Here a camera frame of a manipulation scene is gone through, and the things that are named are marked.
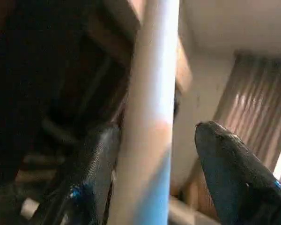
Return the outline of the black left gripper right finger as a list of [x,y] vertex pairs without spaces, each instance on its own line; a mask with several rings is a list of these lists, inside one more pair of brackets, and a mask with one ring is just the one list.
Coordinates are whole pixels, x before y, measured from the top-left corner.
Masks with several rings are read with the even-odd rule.
[[194,140],[221,224],[281,225],[281,183],[237,135],[205,121]]

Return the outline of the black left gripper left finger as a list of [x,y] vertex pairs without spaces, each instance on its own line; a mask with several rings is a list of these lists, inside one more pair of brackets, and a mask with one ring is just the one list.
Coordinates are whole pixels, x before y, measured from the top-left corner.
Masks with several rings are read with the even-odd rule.
[[67,159],[63,174],[30,219],[32,225],[100,225],[117,160],[120,129],[102,124],[91,129]]

